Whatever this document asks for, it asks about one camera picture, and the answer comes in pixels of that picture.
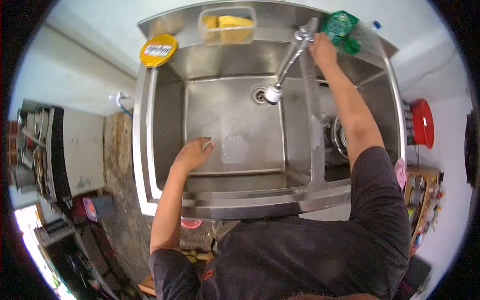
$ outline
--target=yellow sponge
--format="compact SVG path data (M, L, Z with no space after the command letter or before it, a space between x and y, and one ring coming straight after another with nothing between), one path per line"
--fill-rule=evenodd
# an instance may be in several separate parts
M217 16L204 16L202 21L207 25L207 29L217 28L218 27L218 17Z
M252 26L253 21L236 16L221 16L218 17L218 27L237 27L237 26ZM237 29L222 31L223 44L236 44L245 40L252 32L251 29Z

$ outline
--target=right hand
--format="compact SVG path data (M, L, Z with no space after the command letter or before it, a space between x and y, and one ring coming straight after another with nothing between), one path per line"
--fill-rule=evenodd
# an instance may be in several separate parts
M316 33L314 42L310 43L308 46L313 60L320 70L325 71L328 68L337 65L336 49L325 32Z
M203 145L209 141L210 137L206 136L189 141L177 154L172 168L188 175L190 171L201 166L215 147L215 142L211 142L202 150Z

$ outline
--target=yellow lid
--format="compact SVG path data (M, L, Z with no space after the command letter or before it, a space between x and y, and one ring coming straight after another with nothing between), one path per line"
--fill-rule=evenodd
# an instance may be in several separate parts
M149 39L140 51L140 60L147 67L158 67L166 63L177 50L177 40L169 34Z

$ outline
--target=t-shirt sleeve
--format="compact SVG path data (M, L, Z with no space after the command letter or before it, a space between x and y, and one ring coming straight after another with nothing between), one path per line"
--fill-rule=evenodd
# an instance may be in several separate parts
M162 300L193 300L199 293L200 281L193 264L181 252L157 249L148 262L155 293Z
M351 177L350 220L356 220L408 257L408 212L387 151L381 147L363 151L353 165Z

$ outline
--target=floor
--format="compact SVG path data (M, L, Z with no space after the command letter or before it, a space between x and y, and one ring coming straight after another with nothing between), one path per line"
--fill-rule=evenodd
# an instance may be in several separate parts
M104 165L106 190L113 195L115 213L101 220L121 267L132 280L140 283L150 273L151 216L144 216L138 203L132 166L132 122L126 114L106 117L104 128ZM347 220L350 204L300 215L303 218ZM181 229L180 246L184 250L210 251L216 222L203 221L199 228Z

